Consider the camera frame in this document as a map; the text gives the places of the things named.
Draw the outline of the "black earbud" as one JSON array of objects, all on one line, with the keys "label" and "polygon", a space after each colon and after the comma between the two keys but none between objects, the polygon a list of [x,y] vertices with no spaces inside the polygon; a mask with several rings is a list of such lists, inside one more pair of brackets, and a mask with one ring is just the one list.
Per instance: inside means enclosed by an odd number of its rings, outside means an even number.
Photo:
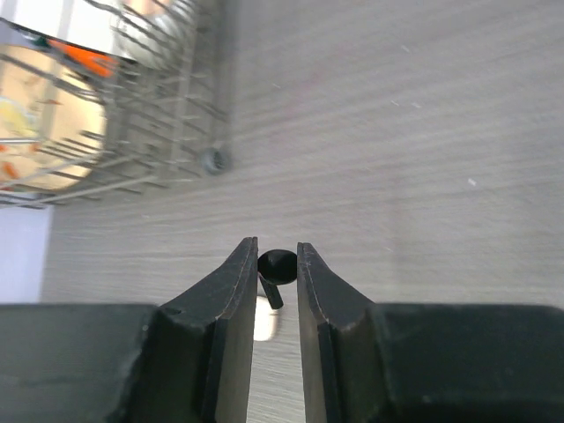
[{"label": "black earbud", "polygon": [[286,249],[272,249],[258,257],[257,271],[266,299],[273,310],[284,306],[279,287],[297,279],[297,255]]}]

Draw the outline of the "beige earbud charging case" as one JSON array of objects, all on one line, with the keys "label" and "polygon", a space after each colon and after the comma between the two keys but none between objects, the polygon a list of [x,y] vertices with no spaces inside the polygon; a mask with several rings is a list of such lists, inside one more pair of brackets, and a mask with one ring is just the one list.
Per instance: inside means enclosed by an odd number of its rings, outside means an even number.
[{"label": "beige earbud charging case", "polygon": [[264,296],[256,297],[256,312],[253,338],[256,342],[273,339],[278,332],[279,314]]}]

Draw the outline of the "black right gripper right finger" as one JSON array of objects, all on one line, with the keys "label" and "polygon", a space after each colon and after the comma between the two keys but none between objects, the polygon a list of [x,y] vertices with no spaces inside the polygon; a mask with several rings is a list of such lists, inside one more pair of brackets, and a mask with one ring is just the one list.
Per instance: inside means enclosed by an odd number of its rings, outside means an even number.
[{"label": "black right gripper right finger", "polygon": [[560,422],[563,312],[375,302],[297,248],[309,422]]}]

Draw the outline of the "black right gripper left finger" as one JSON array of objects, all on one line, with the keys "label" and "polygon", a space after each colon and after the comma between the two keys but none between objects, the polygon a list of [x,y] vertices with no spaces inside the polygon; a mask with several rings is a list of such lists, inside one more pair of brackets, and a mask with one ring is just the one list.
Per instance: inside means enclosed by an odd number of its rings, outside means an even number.
[{"label": "black right gripper left finger", "polygon": [[257,251],[242,240],[160,306],[2,306],[2,421],[245,421]]}]

